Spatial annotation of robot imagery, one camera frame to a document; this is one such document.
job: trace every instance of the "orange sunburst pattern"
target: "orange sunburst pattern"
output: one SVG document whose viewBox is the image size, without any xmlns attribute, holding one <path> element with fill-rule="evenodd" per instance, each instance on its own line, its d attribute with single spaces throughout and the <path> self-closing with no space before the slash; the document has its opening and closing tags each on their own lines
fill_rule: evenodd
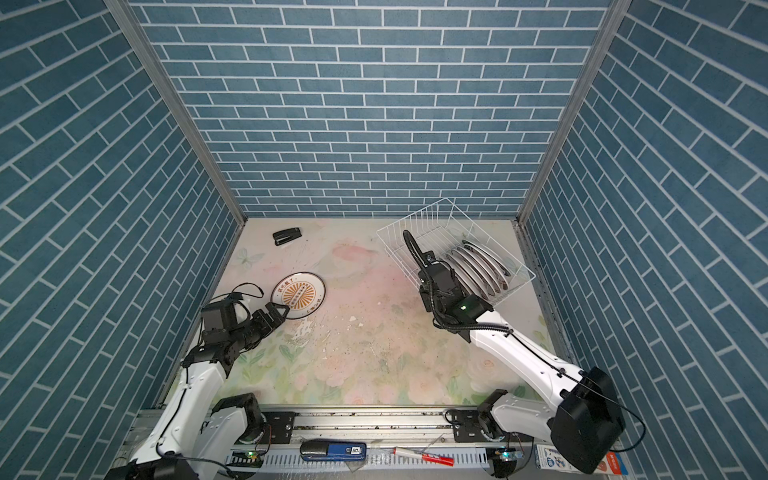
<svg viewBox="0 0 768 480">
<path fill-rule="evenodd" d="M 296 301 L 295 305 L 291 307 L 295 310 L 302 310 L 308 307 L 308 305 L 315 299 L 315 287 L 308 282 L 296 282 L 293 285 L 288 286 L 283 292 L 283 302 L 286 305 L 290 305 L 292 301 Z"/>
</svg>

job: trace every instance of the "aluminum corner post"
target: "aluminum corner post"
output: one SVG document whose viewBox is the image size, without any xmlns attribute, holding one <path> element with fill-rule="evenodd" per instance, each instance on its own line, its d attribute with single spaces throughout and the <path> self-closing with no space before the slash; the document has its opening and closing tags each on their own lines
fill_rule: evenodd
<svg viewBox="0 0 768 480">
<path fill-rule="evenodd" d="M 146 32 L 139 25 L 138 18 L 133 9 L 127 0 L 104 0 L 104 3 L 123 32 L 123 35 L 125 35 L 126 40 L 128 40 L 128 44 L 134 49 L 136 56 L 144 66 L 144 70 L 147 71 L 149 78 L 168 107 L 170 114 L 174 116 L 185 138 L 190 142 L 192 149 L 197 154 L 197 159 L 203 165 L 206 172 L 208 172 L 214 186 L 216 186 L 219 194 L 224 199 L 224 203 L 227 204 L 237 223 L 243 226 L 246 220 L 243 209 L 240 208 L 240 204 L 227 184 L 227 180 L 216 165 L 214 156 L 208 149 L 203 136 L 200 135 L 200 131 L 197 129 L 197 125 L 192 120 L 187 108 L 184 106 L 184 101 L 181 100 L 176 87 L 170 80 L 170 77 L 168 77 L 168 73 L 165 71 L 160 57 L 157 56 L 157 52 L 152 47 L 149 37 L 147 37 Z"/>
<path fill-rule="evenodd" d="M 629 5 L 632 0 L 613 0 L 611 6 L 605 12 L 603 21 L 598 30 L 598 34 L 594 39 L 594 44 L 590 48 L 587 60 L 584 62 L 584 67 L 581 69 L 581 74 L 576 85 L 571 92 L 571 96 L 568 97 L 568 103 L 566 103 L 563 109 L 563 114 L 558 123 L 557 130 L 554 131 L 552 139 L 547 146 L 547 150 L 544 152 L 544 156 L 541 159 L 541 164 L 536 170 L 536 174 L 531 182 L 531 187 L 528 189 L 528 195 L 525 196 L 523 204 L 520 207 L 520 213 L 518 214 L 518 222 L 521 225 L 525 225 L 528 218 L 533 212 L 533 207 L 538 200 L 538 196 L 541 194 L 541 190 L 544 188 L 544 184 L 549 177 L 549 173 L 554 167 L 554 163 L 558 159 L 560 151 L 563 149 L 565 139 L 568 136 L 568 132 L 571 131 L 571 127 L 576 120 L 581 105 L 584 103 L 584 99 L 589 93 L 589 88 L 592 86 L 592 81 L 598 76 L 598 70 L 605 59 L 605 54 L 608 52 L 608 47 L 611 46 L 611 42 L 616 36 L 616 32 L 621 25 L 621 21 L 624 20 L 624 14 L 627 13 Z"/>
</svg>

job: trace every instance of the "wire basket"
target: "wire basket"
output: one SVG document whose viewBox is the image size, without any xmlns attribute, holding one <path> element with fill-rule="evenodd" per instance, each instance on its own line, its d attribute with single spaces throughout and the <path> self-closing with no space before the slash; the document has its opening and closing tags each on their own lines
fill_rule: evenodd
<svg viewBox="0 0 768 480">
<path fill-rule="evenodd" d="M 419 267 L 402 239 L 403 230 L 413 234 L 422 251 L 434 251 L 438 260 L 442 260 L 444 255 L 453 249 L 461 247 L 463 240 L 469 240 L 493 251 L 511 276 L 505 278 L 508 288 L 488 297 L 492 305 L 498 305 L 536 277 L 523 262 L 488 235 L 450 199 L 442 198 L 376 231 L 376 235 L 384 243 L 387 255 L 416 287 L 421 284 Z"/>
</svg>

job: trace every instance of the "plate in dish rack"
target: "plate in dish rack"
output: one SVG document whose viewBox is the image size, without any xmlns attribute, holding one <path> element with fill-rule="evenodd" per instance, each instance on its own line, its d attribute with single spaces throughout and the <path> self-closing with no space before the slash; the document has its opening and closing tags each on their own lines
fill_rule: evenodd
<svg viewBox="0 0 768 480">
<path fill-rule="evenodd" d="M 287 319 L 295 320 L 317 310 L 326 298 L 326 284 L 314 273 L 299 272 L 278 282 L 272 290 L 272 303 L 290 308 Z"/>
</svg>

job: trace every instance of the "white plate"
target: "white plate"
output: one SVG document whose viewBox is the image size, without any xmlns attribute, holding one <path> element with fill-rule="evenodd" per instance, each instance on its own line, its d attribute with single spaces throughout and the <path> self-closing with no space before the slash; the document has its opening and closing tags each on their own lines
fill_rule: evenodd
<svg viewBox="0 0 768 480">
<path fill-rule="evenodd" d="M 477 248 L 473 243 L 464 243 L 464 248 L 468 252 L 475 254 L 483 262 L 483 264 L 485 264 L 493 272 L 493 277 L 496 279 L 496 281 L 498 281 L 499 285 L 502 286 L 502 290 L 509 288 L 507 280 L 504 278 L 504 270 L 501 268 L 501 266 L 499 266 L 496 260 L 493 260 L 491 256 Z"/>
<path fill-rule="evenodd" d="M 466 260 L 470 266 L 474 267 L 475 272 L 479 273 L 483 280 L 485 280 L 485 282 L 490 285 L 491 288 L 496 291 L 496 293 L 500 293 L 502 291 L 502 287 L 496 281 L 495 275 L 488 269 L 488 267 L 485 266 L 484 261 L 475 258 L 474 253 L 461 247 L 456 247 L 453 249 L 453 252 L 455 255 L 459 255 L 461 258 Z"/>
<path fill-rule="evenodd" d="M 488 299 L 488 295 L 486 295 L 482 291 L 482 289 L 478 286 L 478 284 L 475 283 L 475 281 L 465 273 L 464 269 L 462 269 L 458 265 L 458 263 L 456 263 L 456 261 L 453 260 L 453 257 L 446 254 L 443 256 L 443 260 L 445 260 L 446 263 L 451 266 L 453 271 L 456 272 L 456 276 L 464 283 L 464 285 L 469 287 L 467 291 L 469 291 L 473 295 L 481 296 L 486 300 Z"/>
<path fill-rule="evenodd" d="M 326 284 L 319 276 L 308 272 L 289 275 L 272 290 L 272 303 L 290 307 L 286 317 L 290 320 L 308 316 L 317 310 L 325 297 Z"/>
<path fill-rule="evenodd" d="M 475 283 L 478 284 L 483 292 L 487 293 L 489 296 L 495 295 L 493 287 L 488 285 L 488 283 L 483 280 L 479 273 L 475 272 L 475 268 L 472 265 L 467 263 L 466 260 L 461 258 L 459 255 L 456 255 L 455 253 L 451 253 L 449 256 L 464 270 L 464 273 L 470 276 L 475 281 Z"/>
<path fill-rule="evenodd" d="M 469 240 L 462 240 L 462 243 L 472 245 L 473 247 L 482 251 L 483 253 L 491 257 L 493 261 L 495 261 L 501 267 L 502 272 L 505 276 L 512 276 L 510 271 L 507 269 L 506 265 L 504 265 L 502 258 L 499 255 L 496 255 L 496 252 L 494 252 L 490 248 L 480 245 L 479 243 L 470 242 Z"/>
</svg>

